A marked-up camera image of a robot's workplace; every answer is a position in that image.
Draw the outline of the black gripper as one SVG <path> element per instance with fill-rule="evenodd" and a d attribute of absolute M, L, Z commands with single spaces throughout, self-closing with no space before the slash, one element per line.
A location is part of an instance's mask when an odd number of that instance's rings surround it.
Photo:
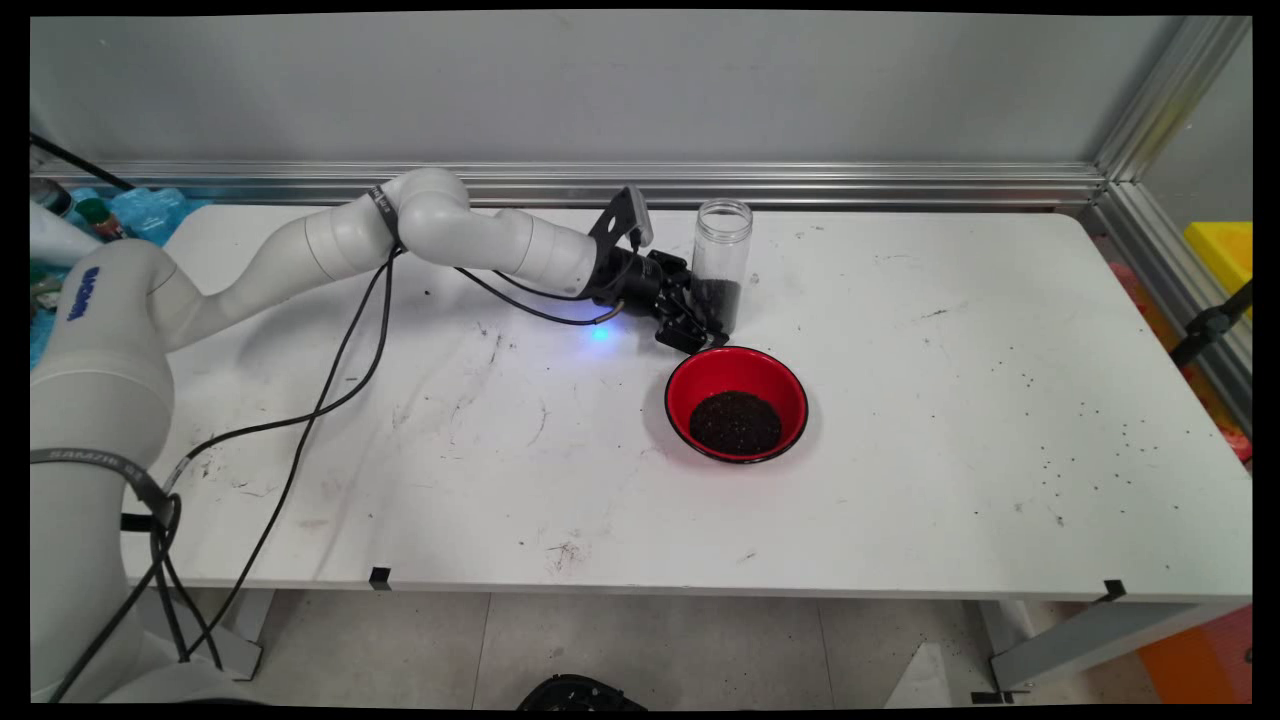
<path fill-rule="evenodd" d="M 598 254 L 585 299 L 600 306 L 622 301 L 622 313 L 655 318 L 655 341 L 682 354 L 724 347 L 730 336 L 710 329 L 684 301 L 691 287 L 686 259 L 660 250 L 635 252 L 613 246 Z"/>

